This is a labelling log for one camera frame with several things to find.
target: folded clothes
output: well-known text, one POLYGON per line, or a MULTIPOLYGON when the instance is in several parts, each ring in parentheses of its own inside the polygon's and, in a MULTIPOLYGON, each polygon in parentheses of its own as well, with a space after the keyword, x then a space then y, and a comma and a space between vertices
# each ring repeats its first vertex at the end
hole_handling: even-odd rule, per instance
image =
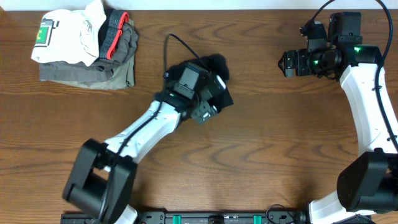
POLYGON ((129 20, 129 14, 115 9, 107 9, 105 14, 106 20, 98 32, 99 58, 111 59, 122 35, 123 24, 129 20))
POLYGON ((138 40, 134 21, 124 23, 122 30, 122 36, 110 60, 98 59, 89 67, 84 63, 41 63, 40 79, 82 88, 115 90, 133 86, 134 54, 138 40))
POLYGON ((56 81, 70 86, 89 88, 97 90, 120 90, 134 86, 134 57, 133 55, 126 63, 113 69, 113 76, 103 82, 77 82, 56 81))

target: wooden table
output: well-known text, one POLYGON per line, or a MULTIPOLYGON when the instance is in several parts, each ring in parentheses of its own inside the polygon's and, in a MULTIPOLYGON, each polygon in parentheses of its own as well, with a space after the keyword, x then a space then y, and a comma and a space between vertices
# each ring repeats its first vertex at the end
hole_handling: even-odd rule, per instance
MULTIPOLYGON (((139 118, 162 82, 162 46, 173 32, 198 54, 223 54, 234 105, 200 126, 187 121, 140 163, 132 202, 170 211, 299 207, 335 190, 358 153, 348 100, 339 83, 284 78, 277 61, 306 46, 299 27, 315 11, 132 11, 139 31, 136 86, 85 90, 40 82, 30 59, 45 12, 7 12, 0 21, 0 222, 59 223, 76 210, 61 198, 80 146, 104 141, 139 118)), ((323 11, 318 20, 326 25, 323 11)), ((397 18, 398 11, 392 11, 397 18)), ((384 49, 382 11, 363 11, 364 44, 384 49)), ((398 33, 386 61, 398 111, 398 33)), ((192 58, 169 43, 169 65, 192 58)), ((398 215, 374 216, 397 223, 398 215)))

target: folded shirt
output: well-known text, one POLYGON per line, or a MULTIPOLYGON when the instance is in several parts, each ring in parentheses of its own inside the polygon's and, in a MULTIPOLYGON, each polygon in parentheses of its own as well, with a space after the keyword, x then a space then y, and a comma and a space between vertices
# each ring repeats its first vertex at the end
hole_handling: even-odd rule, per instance
POLYGON ((56 10, 42 18, 32 59, 39 63, 83 62, 90 66, 99 56, 98 31, 106 15, 101 0, 85 10, 56 10))

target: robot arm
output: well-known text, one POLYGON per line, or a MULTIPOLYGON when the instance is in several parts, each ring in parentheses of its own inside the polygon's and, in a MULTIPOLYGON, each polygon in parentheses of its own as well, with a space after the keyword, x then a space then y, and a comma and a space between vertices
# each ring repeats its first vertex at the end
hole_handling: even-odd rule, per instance
MULTIPOLYGON (((389 134, 384 125, 376 94, 374 93, 374 74, 376 70, 377 65, 374 63, 360 63, 355 67, 347 67, 340 78, 341 87, 344 89, 351 106, 358 134, 358 156, 365 152, 373 152, 375 148, 382 148, 385 153, 395 154, 397 152, 391 141, 388 141, 389 134)), ((387 117, 393 130, 398 130, 396 116, 386 90, 384 69, 381 70, 380 74, 380 86, 382 86, 380 89, 381 98, 387 117)), ((382 180, 372 177, 372 181, 381 182, 382 180)), ((341 188, 345 189, 344 185, 347 184, 342 183, 341 188)), ((355 214, 372 215, 374 213, 374 210, 347 212, 339 200, 338 191, 334 191, 323 199, 315 200, 309 205, 309 215, 313 224, 329 224, 352 217, 355 214)))
POLYGON ((380 92, 393 132, 398 132, 398 123, 387 94, 384 69, 380 70, 379 89, 374 89, 377 67, 383 62, 380 50, 377 46, 362 45, 358 12, 332 14, 328 35, 323 24, 313 19, 300 29, 307 38, 307 48, 286 51, 279 68, 285 77, 292 77, 295 72, 297 76, 326 76, 340 81, 354 117, 359 157, 339 175, 337 191, 309 204, 307 218, 313 224, 351 223, 347 219, 357 214, 397 210, 398 156, 376 91, 380 92))
POLYGON ((225 59, 221 55, 204 59, 215 72, 201 68, 197 60, 170 67, 165 88, 136 122, 102 144, 92 139, 84 143, 63 191, 67 202, 91 217, 101 217, 101 223, 134 223, 137 212, 128 203, 142 158, 181 122, 192 118, 202 124, 233 104, 224 82, 228 69, 217 67, 226 68, 225 59), (94 169, 110 172, 108 180, 94 169))

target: black cable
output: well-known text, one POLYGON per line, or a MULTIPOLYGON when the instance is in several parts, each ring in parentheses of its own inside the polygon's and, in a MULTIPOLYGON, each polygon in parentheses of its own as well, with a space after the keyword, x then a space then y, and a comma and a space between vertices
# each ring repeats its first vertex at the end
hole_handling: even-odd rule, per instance
MULTIPOLYGON (((176 36, 175 34, 167 34, 166 35, 166 38, 165 38, 165 40, 164 40, 164 46, 163 46, 163 63, 164 63, 164 74, 166 73, 166 71, 167 71, 167 42, 168 42, 168 40, 169 40, 169 37, 170 36, 172 36, 172 37, 175 37, 178 41, 180 41, 181 42, 181 44, 183 44, 198 60, 199 60, 199 62, 206 68, 206 69, 208 69, 207 68, 207 66, 200 60, 200 58, 199 58, 199 56, 183 41, 183 40, 181 40, 178 36, 176 36)), ((162 89, 162 96, 160 97, 160 102, 159 102, 159 106, 157 107, 157 109, 156 109, 156 111, 155 111, 155 113, 148 119, 148 120, 146 120, 144 123, 142 123, 137 129, 135 129, 127 138, 125 138, 124 140, 123 140, 123 142, 122 142, 122 144, 120 145, 120 147, 119 147, 119 149, 118 149, 118 151, 117 151, 117 153, 115 153, 115 155, 114 155, 114 160, 113 160, 113 163, 112 163, 112 165, 111 165, 111 171, 110 171, 110 173, 109 173, 109 178, 108 178, 108 182, 106 183, 106 188, 105 188, 105 191, 104 191, 104 194, 103 194, 103 200, 102 200, 102 204, 101 204, 101 210, 99 211, 99 215, 98 215, 98 219, 97 219, 97 222, 98 223, 101 223, 102 222, 102 219, 104 218, 104 216, 105 216, 105 211, 108 209, 107 208, 107 204, 106 204, 106 202, 108 201, 108 198, 109 198, 109 191, 110 191, 110 188, 111 188, 111 182, 112 182, 112 180, 113 180, 113 178, 114 178, 114 168, 116 167, 116 165, 118 164, 118 162, 119 162, 119 156, 120 156, 120 153, 122 152, 122 150, 124 149, 124 147, 126 147, 127 146, 127 143, 130 141, 130 139, 136 134, 136 133, 138 133, 145 125, 147 125, 150 121, 152 121, 156 116, 157 116, 157 114, 159 113, 159 111, 160 111, 160 109, 161 109, 161 107, 162 107, 162 103, 163 103, 163 101, 164 101, 164 98, 165 98, 165 93, 166 93, 166 87, 167 87, 167 82, 164 80, 163 81, 163 89, 162 89)))
POLYGON ((377 98, 377 102, 379 104, 379 109, 380 109, 380 113, 381 116, 383 117, 384 120, 384 124, 386 125, 387 128, 387 132, 390 135, 390 140, 392 141, 392 144, 394 145, 395 149, 398 151, 398 142, 396 139, 396 136, 394 135, 394 132, 391 128, 391 124, 388 120, 386 111, 384 109, 383 106, 383 102, 381 100, 381 95, 380 95, 380 86, 379 86, 379 77, 380 77, 380 71, 381 68, 384 66, 384 61, 387 57, 388 51, 390 50, 390 46, 391 46, 391 42, 392 42, 392 33, 393 33, 393 25, 392 25, 392 19, 391 19, 391 15, 390 12, 388 11, 386 5, 380 1, 380 0, 376 0, 377 3, 379 3, 381 5, 381 7, 383 8, 384 12, 386 13, 387 19, 388 19, 388 23, 389 23, 389 36, 388 36, 388 41, 387 41, 387 45, 386 45, 386 49, 384 50, 383 56, 381 58, 381 61, 378 63, 377 65, 377 72, 376 75, 374 77, 374 91, 376 92, 376 98, 377 98))
POLYGON ((197 59, 198 61, 201 63, 201 65, 207 69, 208 71, 210 71, 210 69, 206 66, 205 63, 202 62, 202 60, 200 60, 199 55, 197 55, 189 46, 188 44, 186 44, 182 39, 180 39, 177 35, 175 34, 167 34, 165 40, 164 40, 164 54, 163 54, 163 60, 164 60, 164 70, 167 70, 167 42, 169 41, 169 37, 172 36, 174 38, 176 38, 178 41, 181 42, 181 44, 183 44, 197 59))
MULTIPOLYGON (((272 224, 276 224, 276 223, 275 223, 274 221, 272 221, 272 220, 268 217, 268 213, 269 213, 269 210, 270 210, 272 207, 275 207, 275 206, 280 206, 280 207, 286 209, 286 208, 285 208, 283 205, 281 205, 281 204, 273 204, 273 205, 271 205, 271 206, 267 209, 267 211, 266 211, 266 218, 267 218, 268 221, 269 221, 270 223, 272 223, 272 224)), ((287 212, 287 214, 292 218, 292 220, 293 220, 292 223, 294 223, 294 222, 295 222, 295 218, 293 217, 293 215, 290 214, 290 212, 288 212, 288 211, 286 211, 286 212, 287 212)))
POLYGON ((313 15, 310 24, 312 24, 312 22, 315 20, 315 18, 317 17, 317 15, 325 8, 327 7, 327 5, 329 5, 330 3, 334 2, 335 0, 330 0, 326 3, 324 3, 323 6, 321 6, 321 8, 318 9, 318 11, 315 13, 315 15, 313 15))

